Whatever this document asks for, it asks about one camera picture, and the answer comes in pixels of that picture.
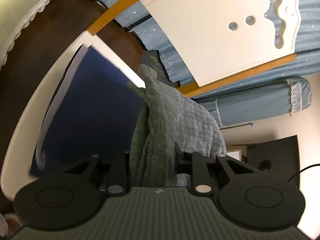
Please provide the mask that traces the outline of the grey knitted garment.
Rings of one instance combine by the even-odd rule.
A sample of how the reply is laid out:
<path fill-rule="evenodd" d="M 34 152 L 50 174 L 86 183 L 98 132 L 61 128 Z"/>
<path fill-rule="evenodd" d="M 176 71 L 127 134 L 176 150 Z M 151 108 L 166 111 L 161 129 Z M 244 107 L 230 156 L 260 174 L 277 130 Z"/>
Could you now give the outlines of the grey knitted garment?
<path fill-rule="evenodd" d="M 133 186 L 189 186 L 187 174 L 175 172 L 175 145 L 184 152 L 215 158 L 227 152 L 214 117 L 176 88 L 157 80 L 157 73 L 142 64 L 144 88 L 128 83 L 143 100 L 130 150 Z"/>

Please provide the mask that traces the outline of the folded dark blue clothes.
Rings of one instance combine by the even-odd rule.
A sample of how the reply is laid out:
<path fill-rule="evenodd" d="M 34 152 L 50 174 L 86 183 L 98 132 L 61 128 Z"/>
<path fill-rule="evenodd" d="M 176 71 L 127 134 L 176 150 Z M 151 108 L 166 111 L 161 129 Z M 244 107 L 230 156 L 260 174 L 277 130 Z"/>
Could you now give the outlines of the folded dark blue clothes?
<path fill-rule="evenodd" d="M 97 154 L 128 153 L 142 99 L 129 78 L 93 47 L 82 45 L 50 100 L 30 174 L 46 176 Z"/>

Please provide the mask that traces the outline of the dark blue booklet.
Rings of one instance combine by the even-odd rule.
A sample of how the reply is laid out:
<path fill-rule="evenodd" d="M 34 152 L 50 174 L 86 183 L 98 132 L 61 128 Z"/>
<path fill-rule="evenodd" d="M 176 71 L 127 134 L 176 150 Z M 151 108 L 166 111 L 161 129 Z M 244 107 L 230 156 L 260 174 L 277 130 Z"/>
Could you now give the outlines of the dark blue booklet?
<path fill-rule="evenodd" d="M 157 50 L 145 50 L 142 53 L 141 64 L 145 64 L 157 73 L 157 80 L 169 85 L 170 87 L 180 87 L 180 82 L 172 82 L 169 79 L 166 68 L 161 62 L 159 52 Z"/>

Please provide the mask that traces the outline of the blue star-pattern curtain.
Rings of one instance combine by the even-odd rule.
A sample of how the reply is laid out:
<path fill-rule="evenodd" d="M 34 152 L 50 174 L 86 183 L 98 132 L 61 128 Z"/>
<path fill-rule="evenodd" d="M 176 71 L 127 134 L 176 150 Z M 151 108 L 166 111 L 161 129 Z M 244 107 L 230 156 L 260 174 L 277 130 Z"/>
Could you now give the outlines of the blue star-pattern curtain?
<path fill-rule="evenodd" d="M 220 126 L 295 114 L 311 105 L 307 75 L 319 72 L 319 0 L 299 0 L 302 17 L 294 61 L 231 83 L 195 98 Z M 181 85 L 193 78 L 177 51 L 142 3 L 116 17 L 134 32 L 147 49 L 144 63 L 159 60 L 171 82 Z"/>

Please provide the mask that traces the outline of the cream lace-edged cloth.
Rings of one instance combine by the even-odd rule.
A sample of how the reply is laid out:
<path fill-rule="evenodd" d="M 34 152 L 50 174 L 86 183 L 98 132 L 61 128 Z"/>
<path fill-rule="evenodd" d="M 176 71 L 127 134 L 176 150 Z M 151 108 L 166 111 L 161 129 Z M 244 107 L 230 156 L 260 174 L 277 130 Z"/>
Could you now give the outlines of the cream lace-edged cloth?
<path fill-rule="evenodd" d="M 12 50 L 21 31 L 44 11 L 52 0 L 1 0 L 1 66 L 7 61 L 8 52 Z"/>

